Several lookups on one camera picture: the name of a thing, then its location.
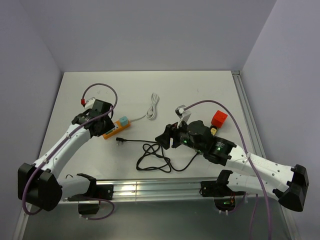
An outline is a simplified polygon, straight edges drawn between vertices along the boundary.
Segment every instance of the white wall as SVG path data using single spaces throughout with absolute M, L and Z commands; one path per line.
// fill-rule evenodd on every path
M 320 235 L 319 10 L 319 0 L 278 0 L 242 74 L 267 156 L 308 170 L 304 211 L 294 214 L 306 240 Z
M 18 0 L 0 1 L 0 239 L 11 239 L 21 201 L 17 171 L 38 156 L 61 72 Z
M 20 0 L 60 69 L 240 70 L 276 0 Z

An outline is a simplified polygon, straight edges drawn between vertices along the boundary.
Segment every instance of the gray floor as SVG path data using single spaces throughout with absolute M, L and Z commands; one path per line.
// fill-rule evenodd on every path
M 272 239 L 288 240 L 290 235 L 278 202 L 270 200 Z M 106 213 L 107 205 L 100 211 Z M 254 199 L 229 216 L 219 215 L 212 199 L 122 202 L 104 220 L 79 218 L 76 204 L 61 204 L 53 211 L 30 216 L 24 240 L 248 240 Z M 253 225 L 253 239 L 267 239 L 267 214 L 264 200 Z

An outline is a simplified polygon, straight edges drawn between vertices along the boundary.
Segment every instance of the tabletop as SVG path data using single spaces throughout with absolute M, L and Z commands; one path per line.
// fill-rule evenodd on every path
M 102 137 L 93 137 L 70 159 L 59 178 L 78 173 L 108 180 L 217 177 L 220 171 L 226 168 L 210 163 L 201 155 L 198 155 L 183 172 L 137 171 L 137 160 L 144 153 L 142 144 L 124 142 L 118 145 L 116 142 L 116 137 L 154 141 L 155 137 L 163 133 L 167 124 L 179 120 L 175 113 L 178 106 L 189 106 L 201 100 L 215 100 L 226 106 L 240 126 L 248 150 L 250 152 L 253 150 L 230 71 L 66 72 L 54 104 L 41 148 L 41 156 L 62 137 L 74 117 L 84 111 L 80 99 L 84 90 L 94 83 L 108 84 L 117 92 L 118 104 L 114 109 L 113 121 L 123 116 L 127 116 L 130 120 L 146 114 L 151 105 L 152 93 L 160 97 L 156 107 L 156 119 L 149 120 L 145 117 L 132 122 L 129 128 L 107 140 Z M 104 86 L 91 88 L 85 98 L 91 97 L 112 104 L 115 101 L 113 92 Z M 202 103 L 190 110 L 192 114 L 189 123 L 202 120 L 208 127 L 217 110 L 225 112 L 213 103 Z M 217 136 L 242 146 L 237 129 L 230 117 L 226 119 Z M 184 168 L 194 154 L 195 151 L 186 146 L 165 151 L 165 155 L 171 159 L 176 169 Z M 142 161 L 141 167 L 161 166 L 164 163 L 163 159 L 148 156 Z

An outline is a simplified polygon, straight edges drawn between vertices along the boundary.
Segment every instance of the bundled white cable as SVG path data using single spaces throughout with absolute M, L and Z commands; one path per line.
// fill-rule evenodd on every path
M 142 117 L 130 120 L 130 122 L 135 122 L 138 121 L 140 119 L 143 119 L 144 117 L 146 117 L 149 120 L 154 120 L 157 117 L 157 111 L 156 111 L 156 106 L 157 103 L 159 102 L 159 96 L 156 93 L 152 93 L 151 95 L 151 106 L 149 107 L 148 111 L 146 112 L 145 115 L 143 115 Z

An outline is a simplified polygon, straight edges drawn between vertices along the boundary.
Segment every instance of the red cube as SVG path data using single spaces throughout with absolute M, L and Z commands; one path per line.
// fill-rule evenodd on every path
M 218 110 L 218 111 L 216 111 L 215 115 L 213 116 L 213 118 L 211 120 L 211 124 L 213 126 L 216 126 L 219 129 L 222 127 L 222 125 L 224 124 L 227 117 L 228 117 L 227 114 Z

